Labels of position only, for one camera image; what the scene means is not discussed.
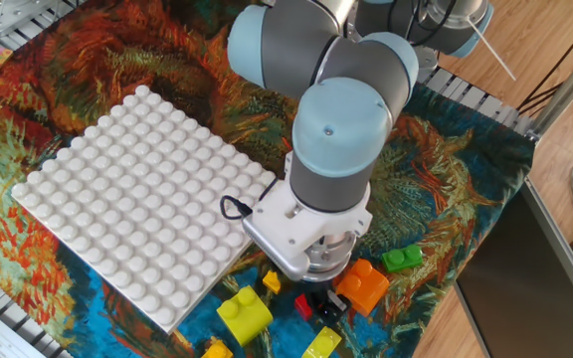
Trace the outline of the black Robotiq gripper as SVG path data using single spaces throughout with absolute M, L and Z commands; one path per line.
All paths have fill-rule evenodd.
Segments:
M 315 315 L 325 321 L 340 319 L 350 308 L 351 301 L 345 297 L 353 292 L 351 285 L 343 283 L 344 278 L 334 278 L 317 282 L 301 281 L 298 285 L 309 295 L 309 305 Z

